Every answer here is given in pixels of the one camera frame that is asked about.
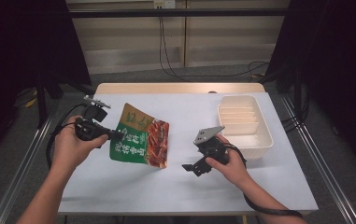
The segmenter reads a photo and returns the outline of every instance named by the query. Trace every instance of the food package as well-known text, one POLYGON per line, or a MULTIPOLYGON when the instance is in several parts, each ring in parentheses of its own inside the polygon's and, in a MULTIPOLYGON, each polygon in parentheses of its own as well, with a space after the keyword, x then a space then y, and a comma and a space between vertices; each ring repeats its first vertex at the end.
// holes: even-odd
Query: food package
POLYGON ((124 137, 110 141, 112 160, 166 168, 169 123, 125 104, 116 130, 124 137))

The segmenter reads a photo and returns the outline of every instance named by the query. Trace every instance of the metal rail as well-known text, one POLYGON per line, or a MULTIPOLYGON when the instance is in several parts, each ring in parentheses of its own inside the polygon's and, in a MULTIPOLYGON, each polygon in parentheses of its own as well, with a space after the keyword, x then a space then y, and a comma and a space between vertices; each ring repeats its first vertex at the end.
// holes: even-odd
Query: metal rail
POLYGON ((36 131, 36 135, 33 138, 31 145, 29 146, 20 167, 17 170, 17 173, 14 175, 11 183, 8 186, 7 191, 3 195, 2 200, 0 201, 0 224, 5 223, 7 217, 11 211, 12 206, 14 205, 18 194, 21 192, 23 182, 32 166, 33 160, 35 159, 38 150, 49 130, 51 119, 56 113, 58 104, 53 107, 51 110, 50 116, 43 124, 42 128, 36 131))
POLYGON ((317 166, 318 171, 320 172, 320 175, 326 184, 326 187, 332 194, 332 197, 335 199, 335 204, 340 210, 341 215, 344 217, 348 224, 356 224, 356 213, 351 202, 349 201, 349 198, 335 180, 335 176, 329 169, 325 159, 322 157, 320 150, 306 129, 306 126, 303 123, 300 123, 298 119, 295 119, 296 116, 294 114, 294 107, 291 99, 287 95, 283 95, 281 97, 289 115, 294 120, 294 123, 297 127, 297 132, 299 132, 304 144, 306 145, 306 149, 308 150, 312 160, 315 162, 315 165, 317 166))
POLYGON ((68 16, 71 18, 133 18, 133 17, 252 17, 252 16, 308 16, 313 10, 287 8, 222 8, 222 9, 72 9, 67 12, 30 11, 27 16, 68 16))

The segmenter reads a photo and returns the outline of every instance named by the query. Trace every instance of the white plastic tray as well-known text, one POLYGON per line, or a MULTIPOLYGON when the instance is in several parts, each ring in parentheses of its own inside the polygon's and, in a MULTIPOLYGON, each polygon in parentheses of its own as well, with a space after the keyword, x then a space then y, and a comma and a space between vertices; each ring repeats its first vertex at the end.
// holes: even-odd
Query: white plastic tray
POLYGON ((218 106, 222 135, 245 159, 259 159, 273 146, 273 138, 256 99, 250 95, 224 96, 218 106))

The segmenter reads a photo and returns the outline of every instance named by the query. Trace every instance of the wire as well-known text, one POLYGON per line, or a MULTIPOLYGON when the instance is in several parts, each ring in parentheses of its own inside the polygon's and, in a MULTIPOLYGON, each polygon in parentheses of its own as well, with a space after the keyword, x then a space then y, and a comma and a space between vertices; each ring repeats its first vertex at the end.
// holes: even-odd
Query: wire
POLYGON ((251 62, 251 63, 249 63, 248 64, 248 69, 249 69, 249 71, 250 71, 250 77, 249 77, 249 81, 248 82, 251 82, 251 80, 252 80, 252 78, 253 78, 253 73, 252 73, 252 71, 254 70, 251 70, 250 69, 250 66, 253 64, 253 63, 262 63, 262 65, 264 65, 264 64, 267 64, 267 62, 251 62))
POLYGON ((171 63, 169 62, 169 57, 168 57, 168 53, 166 51, 166 43, 165 43, 165 34, 164 34, 164 20, 162 17, 159 18, 159 22, 160 22, 160 48, 159 48, 159 61, 160 61, 160 66, 163 69, 163 71, 169 75, 170 77, 177 77, 178 79, 182 80, 182 81, 186 81, 186 82, 190 82, 189 80, 185 79, 185 77, 237 77, 237 76, 242 76, 245 75, 247 73, 250 73, 250 80, 249 82, 251 82, 251 76, 252 76, 252 71, 265 66, 266 64, 269 64, 269 62, 251 62, 249 64, 249 70, 245 71, 245 72, 241 72, 241 73, 237 73, 237 74, 232 74, 232 75, 207 75, 207 76, 199 76, 199 75, 183 75, 180 76, 178 75, 175 70, 172 68, 171 63), (166 71, 166 69, 164 68, 163 65, 163 61, 162 61, 162 48, 163 48, 163 44, 164 44, 164 54, 166 57, 166 61, 168 64, 168 68, 171 71, 171 73, 169 73, 168 71, 166 71), (254 67, 253 69, 250 69, 250 66, 254 63, 261 63, 261 65, 254 67))
POLYGON ((194 75, 194 76, 191 76, 191 75, 186 75, 186 76, 181 76, 181 77, 238 77, 238 76, 242 76, 242 75, 245 75, 247 73, 250 73, 251 71, 254 71, 260 67, 263 67, 265 66, 266 64, 269 64, 269 63, 264 63, 264 64, 261 64, 259 66, 256 66, 254 67, 253 69, 250 69, 250 70, 247 70, 245 72, 241 72, 241 73, 237 73, 237 74, 232 74, 232 75, 208 75, 208 76, 199 76, 199 75, 194 75))
POLYGON ((54 143, 55 143, 55 137, 56 135, 61 131, 61 129, 63 129, 64 127, 66 127, 69 124, 73 124, 73 123, 67 123, 65 125, 62 125, 62 123, 64 122, 64 120, 67 118, 67 116, 76 108, 78 108, 79 106, 84 106, 86 107, 86 104, 79 104, 79 105, 74 105, 72 106, 66 113, 64 113, 64 115, 62 116, 62 118, 59 120, 58 124, 55 126, 54 131, 51 133, 51 137, 49 142, 47 143, 47 148, 46 148, 46 159, 47 159, 47 165, 49 166, 49 169, 52 166, 52 156, 51 154, 53 153, 53 149, 54 149, 54 143))
POLYGON ((292 130, 294 130, 294 129, 300 127, 302 124, 304 124, 304 121, 306 120, 306 118, 308 116, 309 100, 310 100, 310 92, 309 92, 309 89, 306 89, 306 101, 305 101, 304 106, 301 110, 301 114, 295 115, 295 116, 291 117, 290 119, 284 119, 281 121, 282 123, 289 121, 289 123, 283 125, 283 128, 285 129, 285 133, 289 133, 292 130), (288 128, 292 124, 294 124, 294 126, 292 128, 290 128, 289 130, 286 130, 286 128, 288 128))
MULTIPOLYGON (((229 143, 224 143, 223 144, 226 148, 230 148, 234 151, 236 151, 241 160, 244 162, 244 165, 246 167, 246 160, 244 158, 244 156, 242 155, 242 152, 234 145, 232 144, 229 144, 229 143)), ((273 216, 292 216, 292 217, 301 217, 303 218, 303 216, 297 212, 297 211, 294 211, 294 210, 289 210, 289 209, 269 209, 269 208, 264 208, 264 207, 261 207, 257 204, 255 204, 254 202, 252 202, 245 194, 244 194, 244 198, 245 198, 245 201, 247 202, 247 204, 249 205, 249 207, 251 207, 253 210, 257 211, 257 212, 260 212, 260 213, 263 213, 263 214, 267 214, 267 215, 273 215, 273 216)))
POLYGON ((168 57, 168 53, 166 51, 166 44, 165 44, 165 34, 164 34, 164 20, 162 17, 159 18, 159 21, 160 21, 160 54, 159 54, 159 60, 160 60, 160 66, 163 68, 164 72, 166 74, 168 74, 169 76, 171 77, 177 77, 178 79, 182 80, 182 81, 189 81, 189 80, 186 80, 180 76, 178 76, 178 74, 175 73, 174 69, 172 69, 172 66, 171 66, 171 63, 169 62, 169 57, 168 57), (161 59, 161 51, 162 51, 162 48, 163 48, 163 43, 164 43, 164 53, 165 53, 165 57, 166 57, 166 61, 168 63, 168 67, 169 69, 171 70, 172 74, 168 73, 164 66, 163 66, 163 61, 161 59))

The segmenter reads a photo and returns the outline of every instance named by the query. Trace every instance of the black curtain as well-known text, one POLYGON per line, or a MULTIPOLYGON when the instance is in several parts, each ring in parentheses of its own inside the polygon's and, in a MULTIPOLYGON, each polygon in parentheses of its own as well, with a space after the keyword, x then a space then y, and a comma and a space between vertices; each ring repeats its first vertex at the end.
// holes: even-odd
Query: black curtain
POLYGON ((15 97, 41 76, 60 97, 58 83, 91 85, 78 37, 64 0, 0 0, 0 138, 15 97))
POLYGON ((356 154, 356 1, 314 3, 291 1, 290 8, 316 10, 306 19, 285 18, 266 76, 284 92, 298 68, 311 97, 356 154))

